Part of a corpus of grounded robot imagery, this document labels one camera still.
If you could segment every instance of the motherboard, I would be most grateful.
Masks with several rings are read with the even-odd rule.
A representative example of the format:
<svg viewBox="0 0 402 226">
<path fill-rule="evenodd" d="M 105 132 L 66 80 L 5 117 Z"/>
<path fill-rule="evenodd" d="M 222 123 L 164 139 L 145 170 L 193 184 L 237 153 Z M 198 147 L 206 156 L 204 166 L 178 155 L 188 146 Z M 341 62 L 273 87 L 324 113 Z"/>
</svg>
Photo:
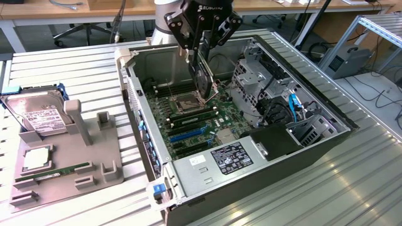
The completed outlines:
<svg viewBox="0 0 402 226">
<path fill-rule="evenodd" d="M 160 131 L 172 157 L 177 160 L 237 140 L 250 130 L 244 112 L 226 89 L 205 102 L 197 91 L 158 97 L 146 93 Z"/>
</svg>

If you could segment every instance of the power supply label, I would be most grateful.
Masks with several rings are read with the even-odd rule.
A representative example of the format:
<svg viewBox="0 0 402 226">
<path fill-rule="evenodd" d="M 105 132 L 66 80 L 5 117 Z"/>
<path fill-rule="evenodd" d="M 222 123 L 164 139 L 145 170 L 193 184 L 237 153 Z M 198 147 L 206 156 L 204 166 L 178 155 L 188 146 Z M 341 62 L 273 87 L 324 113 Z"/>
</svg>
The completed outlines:
<svg viewBox="0 0 402 226">
<path fill-rule="evenodd" d="M 212 151 L 212 154 L 225 175 L 254 164 L 241 142 Z"/>
<path fill-rule="evenodd" d="M 41 133 L 66 128 L 58 109 L 26 112 L 23 115 L 34 129 Z"/>
</svg>

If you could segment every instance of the hard drive label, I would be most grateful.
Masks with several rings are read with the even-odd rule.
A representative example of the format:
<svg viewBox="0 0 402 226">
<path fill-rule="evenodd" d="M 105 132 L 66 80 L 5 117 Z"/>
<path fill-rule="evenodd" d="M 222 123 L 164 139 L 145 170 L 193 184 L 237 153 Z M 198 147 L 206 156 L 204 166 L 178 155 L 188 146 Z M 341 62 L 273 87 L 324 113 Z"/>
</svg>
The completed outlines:
<svg viewBox="0 0 402 226">
<path fill-rule="evenodd" d="M 212 154 L 225 175 L 254 164 L 241 142 L 212 151 Z"/>
<path fill-rule="evenodd" d="M 66 128 L 58 109 L 25 112 L 23 116 L 39 133 Z"/>
</svg>

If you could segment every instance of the wooden desk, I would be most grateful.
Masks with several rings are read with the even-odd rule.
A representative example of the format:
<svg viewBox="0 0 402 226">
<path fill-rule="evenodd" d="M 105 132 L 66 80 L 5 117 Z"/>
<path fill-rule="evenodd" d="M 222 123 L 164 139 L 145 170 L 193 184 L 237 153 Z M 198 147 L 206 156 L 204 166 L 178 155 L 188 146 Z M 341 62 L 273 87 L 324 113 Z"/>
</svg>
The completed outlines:
<svg viewBox="0 0 402 226">
<path fill-rule="evenodd" d="M 22 5 L 5 5 L 2 11 L 3 19 L 43 19 L 43 18 L 67 18 L 87 16 L 115 16 L 118 9 L 90 10 L 87 0 L 62 0 L 61 3 L 77 3 L 82 1 L 85 4 L 78 10 L 59 7 L 49 0 L 26 0 Z M 154 0 L 134 0 L 136 7 L 125 9 L 125 15 L 154 15 Z"/>
<path fill-rule="evenodd" d="M 308 12 L 314 12 L 314 10 L 322 9 L 322 6 L 325 4 L 325 0 L 321 0 L 320 3 L 312 4 L 308 8 Z M 288 9 L 306 10 L 308 5 L 302 5 L 301 3 L 288 3 L 285 2 L 282 4 Z M 326 9 L 326 13 L 320 18 L 320 22 L 317 24 L 317 27 L 314 28 L 314 32 L 329 42 L 337 42 L 340 38 L 343 37 L 352 21 L 357 17 L 357 15 L 361 14 L 385 14 L 391 7 L 395 6 L 395 3 L 391 0 L 381 0 L 383 8 L 379 4 L 375 4 L 375 10 L 373 5 L 351 5 L 343 0 L 333 0 L 329 4 L 329 7 Z M 318 16 L 318 13 L 313 13 L 309 20 L 306 27 L 310 27 L 316 18 Z M 304 29 L 302 34 L 297 40 L 296 45 L 301 44 L 302 39 L 308 33 L 308 29 Z"/>
<path fill-rule="evenodd" d="M 325 5 L 325 2 L 326 0 L 321 0 L 320 3 L 317 4 L 310 4 L 309 8 L 310 9 L 321 9 L 322 6 Z M 282 5 L 285 7 L 288 7 L 289 9 L 300 9 L 300 8 L 304 8 L 306 9 L 306 5 L 302 5 L 301 3 L 289 3 L 289 2 L 285 2 L 282 3 Z M 381 0 L 381 5 L 383 7 L 391 7 L 395 5 L 393 1 L 392 0 Z M 328 7 L 328 10 L 333 10 L 333 9 L 356 9 L 356 8 L 373 8 L 373 5 L 372 4 L 368 4 L 368 5 L 351 5 L 348 4 L 345 1 L 343 0 L 333 0 L 329 4 L 329 7 Z"/>
<path fill-rule="evenodd" d="M 62 0 L 63 3 L 75 3 L 87 0 Z M 125 10 L 123 20 L 140 21 L 156 19 L 156 4 L 154 0 L 134 0 L 136 7 Z M 384 13 L 391 8 L 388 0 L 383 0 Z M 298 42 L 305 37 L 305 34 L 313 24 L 314 18 L 322 7 L 324 0 L 320 4 L 309 6 L 309 13 L 313 13 L 309 22 L 305 26 Z M 333 0 L 326 12 L 347 12 L 347 11 L 371 11 L 369 6 L 351 6 L 343 0 Z M 0 28 L 5 31 L 7 39 L 13 45 L 15 52 L 26 52 L 23 43 L 15 31 L 17 26 L 26 25 L 50 25 L 50 24 L 79 24 L 111 22 L 118 10 L 90 10 L 89 5 L 78 6 L 78 10 L 71 10 L 53 5 L 49 0 L 26 0 L 23 5 L 5 5 L 0 13 L 3 20 Z M 304 13 L 306 6 L 297 3 L 289 6 L 281 5 L 272 0 L 234 0 L 234 10 L 242 16 L 248 15 L 273 15 L 273 14 L 296 14 Z M 137 23 L 138 29 L 145 30 L 144 23 Z"/>
<path fill-rule="evenodd" d="M 3 6 L 5 6 L 5 3 L 0 3 L 0 20 L 3 19 L 3 17 L 2 17 Z"/>
</svg>

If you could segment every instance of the white cable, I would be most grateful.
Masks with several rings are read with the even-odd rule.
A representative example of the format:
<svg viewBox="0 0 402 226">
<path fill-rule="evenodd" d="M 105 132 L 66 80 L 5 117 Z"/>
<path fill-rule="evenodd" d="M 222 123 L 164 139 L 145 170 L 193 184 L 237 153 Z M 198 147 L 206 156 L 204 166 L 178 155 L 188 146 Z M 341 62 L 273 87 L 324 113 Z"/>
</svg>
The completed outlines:
<svg viewBox="0 0 402 226">
<path fill-rule="evenodd" d="M 61 7 L 65 7 L 65 8 L 70 8 L 70 9 L 73 9 L 73 10 L 78 10 L 78 7 L 75 7 L 75 6 L 81 6 L 81 5 L 85 4 L 83 2 L 77 2 L 77 3 L 65 4 L 65 3 L 57 2 L 55 0 L 50 0 L 50 2 L 51 2 L 54 5 L 57 5 L 57 6 L 61 6 Z"/>
</svg>

